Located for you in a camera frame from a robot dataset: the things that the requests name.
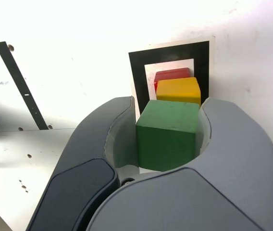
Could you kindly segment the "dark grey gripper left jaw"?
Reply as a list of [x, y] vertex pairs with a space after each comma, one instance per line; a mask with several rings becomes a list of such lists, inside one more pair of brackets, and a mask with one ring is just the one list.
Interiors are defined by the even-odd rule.
[[86, 230], [103, 201], [139, 173], [136, 143], [132, 96], [90, 113], [69, 138], [27, 229]]

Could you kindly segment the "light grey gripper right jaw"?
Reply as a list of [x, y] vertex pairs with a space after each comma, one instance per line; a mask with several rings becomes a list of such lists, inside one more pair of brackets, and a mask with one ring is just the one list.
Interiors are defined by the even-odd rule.
[[200, 113], [204, 151], [115, 191], [89, 231], [273, 231], [271, 139], [232, 102], [207, 99]]

